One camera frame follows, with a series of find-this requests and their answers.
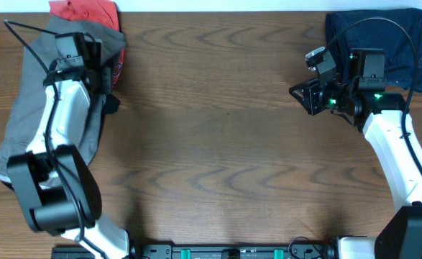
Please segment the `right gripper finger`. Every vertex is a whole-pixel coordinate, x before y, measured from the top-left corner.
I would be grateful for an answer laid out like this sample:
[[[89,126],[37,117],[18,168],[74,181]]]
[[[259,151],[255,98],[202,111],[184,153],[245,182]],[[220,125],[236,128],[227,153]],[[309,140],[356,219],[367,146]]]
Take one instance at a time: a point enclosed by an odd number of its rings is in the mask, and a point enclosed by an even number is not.
[[[304,94],[309,88],[310,81],[298,83],[289,88],[289,94]]]
[[[289,90],[289,94],[301,105],[303,105],[303,96],[299,95],[296,90]]]

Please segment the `grey shorts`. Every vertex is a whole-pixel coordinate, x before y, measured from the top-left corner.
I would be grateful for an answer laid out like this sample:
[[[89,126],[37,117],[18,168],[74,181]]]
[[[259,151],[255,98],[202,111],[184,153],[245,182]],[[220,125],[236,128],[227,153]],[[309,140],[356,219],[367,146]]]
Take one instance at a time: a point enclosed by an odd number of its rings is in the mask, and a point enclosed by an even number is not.
[[[52,16],[46,29],[58,33],[87,32],[91,34],[95,39],[102,41],[104,63],[116,65],[121,49],[126,46],[124,34],[95,22],[68,21]],[[0,147],[0,181],[11,182],[6,172],[8,159],[13,155],[24,154],[37,132],[46,102],[43,88],[45,76],[46,73],[32,54],[24,50],[19,95],[10,112],[5,137]],[[97,96],[91,103],[83,139],[78,146],[78,151],[86,163],[92,161],[98,150],[105,103],[105,95]]]

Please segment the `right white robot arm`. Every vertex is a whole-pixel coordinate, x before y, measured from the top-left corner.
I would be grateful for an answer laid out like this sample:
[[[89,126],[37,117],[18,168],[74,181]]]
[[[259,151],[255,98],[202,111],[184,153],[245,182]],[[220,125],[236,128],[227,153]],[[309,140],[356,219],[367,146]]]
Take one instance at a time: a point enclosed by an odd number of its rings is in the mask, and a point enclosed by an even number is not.
[[[422,258],[422,147],[405,100],[384,91],[349,92],[348,86],[311,79],[290,88],[310,115],[323,110],[354,125],[372,146],[385,174],[395,214],[376,237],[343,236],[321,248],[322,258]]]

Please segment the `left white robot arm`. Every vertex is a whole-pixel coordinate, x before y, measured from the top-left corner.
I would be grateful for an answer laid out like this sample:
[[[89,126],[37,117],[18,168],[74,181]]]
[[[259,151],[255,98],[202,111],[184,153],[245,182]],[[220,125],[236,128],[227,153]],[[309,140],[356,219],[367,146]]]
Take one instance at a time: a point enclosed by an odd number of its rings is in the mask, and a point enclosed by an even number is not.
[[[128,258],[129,234],[102,212],[101,192],[78,146],[107,67],[102,43],[59,39],[46,67],[46,103],[34,138],[6,170],[29,228],[83,246],[94,258]]]

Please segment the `black garment under t-shirt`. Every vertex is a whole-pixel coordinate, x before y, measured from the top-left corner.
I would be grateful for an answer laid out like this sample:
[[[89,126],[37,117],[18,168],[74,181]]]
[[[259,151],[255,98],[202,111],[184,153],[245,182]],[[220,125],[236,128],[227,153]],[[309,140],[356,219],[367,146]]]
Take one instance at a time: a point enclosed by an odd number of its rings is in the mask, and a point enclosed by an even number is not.
[[[106,101],[103,107],[103,114],[114,114],[119,110],[119,106],[121,104],[121,101],[115,97],[115,95],[110,94],[106,96]]]

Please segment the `red printed t-shirt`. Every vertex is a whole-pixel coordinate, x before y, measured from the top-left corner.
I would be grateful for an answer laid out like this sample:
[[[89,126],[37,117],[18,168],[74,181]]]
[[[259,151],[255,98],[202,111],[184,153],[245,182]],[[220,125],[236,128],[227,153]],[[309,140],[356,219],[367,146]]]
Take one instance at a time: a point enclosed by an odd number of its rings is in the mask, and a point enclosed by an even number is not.
[[[48,28],[59,33],[87,32],[102,42],[101,63],[111,68],[111,93],[124,61],[125,36],[120,30],[116,4],[108,0],[50,1]]]

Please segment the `folded navy garment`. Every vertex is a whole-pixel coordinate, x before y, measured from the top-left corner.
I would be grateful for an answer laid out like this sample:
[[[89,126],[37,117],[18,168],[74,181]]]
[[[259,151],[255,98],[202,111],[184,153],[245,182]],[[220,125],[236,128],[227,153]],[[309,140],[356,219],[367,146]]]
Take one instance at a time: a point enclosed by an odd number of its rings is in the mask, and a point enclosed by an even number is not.
[[[349,70],[352,48],[379,48],[385,51],[385,77],[391,86],[409,89],[414,64],[412,47],[418,53],[418,79],[415,91],[422,93],[422,9],[354,10],[328,13],[325,19],[326,41],[349,25],[366,18],[370,21],[348,29],[337,38],[330,53],[337,71]]]

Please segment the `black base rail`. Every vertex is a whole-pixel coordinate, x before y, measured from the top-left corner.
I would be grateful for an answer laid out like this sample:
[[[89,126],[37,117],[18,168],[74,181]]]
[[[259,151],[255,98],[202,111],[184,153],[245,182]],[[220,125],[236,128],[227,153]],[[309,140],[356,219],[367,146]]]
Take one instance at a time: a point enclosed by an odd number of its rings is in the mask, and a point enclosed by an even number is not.
[[[336,258],[326,245],[294,242],[287,246],[179,246],[146,245],[140,252],[131,251],[127,258],[141,259],[327,259]]]

